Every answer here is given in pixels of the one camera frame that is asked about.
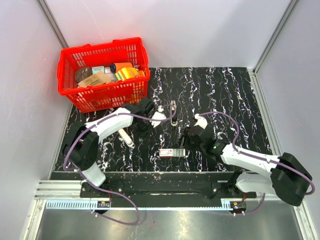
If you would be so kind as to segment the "red white staple box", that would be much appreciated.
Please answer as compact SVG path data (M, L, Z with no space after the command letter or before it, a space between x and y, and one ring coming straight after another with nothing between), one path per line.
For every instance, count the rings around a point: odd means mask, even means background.
M161 158L180 158L186 156L184 148L162 148L159 149L159 156Z

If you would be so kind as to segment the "white stapler top cover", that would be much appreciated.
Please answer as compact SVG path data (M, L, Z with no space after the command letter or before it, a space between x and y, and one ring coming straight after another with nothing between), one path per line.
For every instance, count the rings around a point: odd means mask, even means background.
M128 147L133 148L135 146L132 138L127 134L127 132L123 128L121 128L118 131L118 133Z

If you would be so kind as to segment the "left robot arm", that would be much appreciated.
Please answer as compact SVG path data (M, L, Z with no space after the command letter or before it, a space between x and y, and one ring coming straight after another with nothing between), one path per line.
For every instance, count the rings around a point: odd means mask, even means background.
M143 98L139 103L126 103L117 108L113 112L115 116L108 115L105 121L100 118L88 123L77 121L71 125L65 142L61 146L62 154L66 157L78 136L88 130L77 142L68 160L72 167L79 169L83 176L92 183L90 190L96 197L103 198L109 190L105 183L107 177L96 163L99 144L120 129L131 125L135 126L139 132L147 133L152 129L150 121L131 116L131 114L149 118L154 107L153 101Z

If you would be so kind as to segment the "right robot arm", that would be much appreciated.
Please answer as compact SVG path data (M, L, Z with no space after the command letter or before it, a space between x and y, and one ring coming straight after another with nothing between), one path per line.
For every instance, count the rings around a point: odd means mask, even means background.
M208 126L186 127L178 145L199 151L214 163L246 169L246 172L237 173L227 186L227 192L233 198L248 192L261 192L298 207L311 186L312 176L294 155L285 152L277 156L240 147L234 149L229 141L215 138Z

